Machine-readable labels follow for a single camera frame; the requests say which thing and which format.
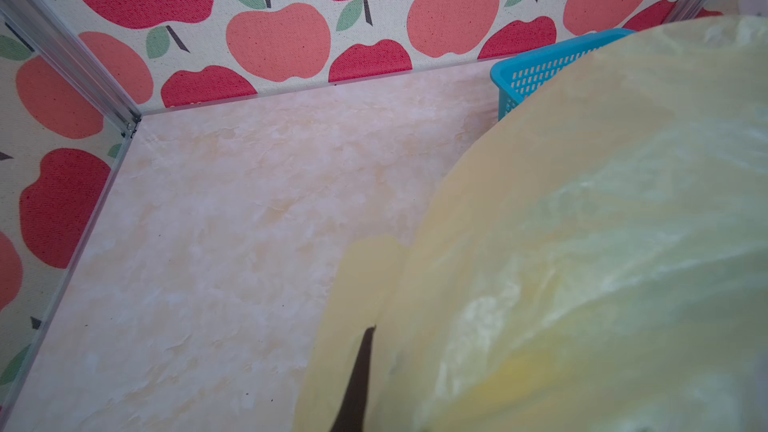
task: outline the crumpled plastic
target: crumpled plastic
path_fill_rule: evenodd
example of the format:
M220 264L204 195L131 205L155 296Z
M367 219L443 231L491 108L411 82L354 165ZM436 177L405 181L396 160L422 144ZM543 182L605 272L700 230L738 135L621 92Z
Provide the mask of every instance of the crumpled plastic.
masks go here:
M330 428L363 322L368 432L768 430L768 20L587 54L466 152L413 246L363 246L294 430Z

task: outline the patterned backdrop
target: patterned backdrop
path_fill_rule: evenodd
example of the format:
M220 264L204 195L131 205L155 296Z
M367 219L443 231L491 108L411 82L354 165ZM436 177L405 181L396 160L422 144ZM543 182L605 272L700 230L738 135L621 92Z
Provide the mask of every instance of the patterned backdrop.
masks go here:
M676 0L46 0L143 111L520 53L658 25ZM702 15L735 14L710 0ZM120 133L0 31L0 405Z

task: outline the blue plastic basket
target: blue plastic basket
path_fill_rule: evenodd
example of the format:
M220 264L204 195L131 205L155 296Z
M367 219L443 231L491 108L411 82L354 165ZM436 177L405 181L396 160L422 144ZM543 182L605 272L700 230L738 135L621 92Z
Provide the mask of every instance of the blue plastic basket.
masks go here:
M569 63L633 33L626 29L606 30L564 40L495 63L491 68L491 80L498 87L498 119L504 119L513 108Z

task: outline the pink marble floor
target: pink marble floor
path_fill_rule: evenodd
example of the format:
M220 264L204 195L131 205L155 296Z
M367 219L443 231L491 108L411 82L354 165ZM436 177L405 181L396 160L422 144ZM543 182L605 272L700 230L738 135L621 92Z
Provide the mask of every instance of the pink marble floor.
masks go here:
M345 247L411 242L492 64L146 117L7 431L289 430Z

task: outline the marble surface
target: marble surface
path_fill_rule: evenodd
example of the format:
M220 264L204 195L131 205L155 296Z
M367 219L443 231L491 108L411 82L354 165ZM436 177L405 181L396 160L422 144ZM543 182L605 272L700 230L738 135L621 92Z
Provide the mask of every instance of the marble surface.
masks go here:
M409 245L493 62L140 124L7 432L291 428L347 245Z

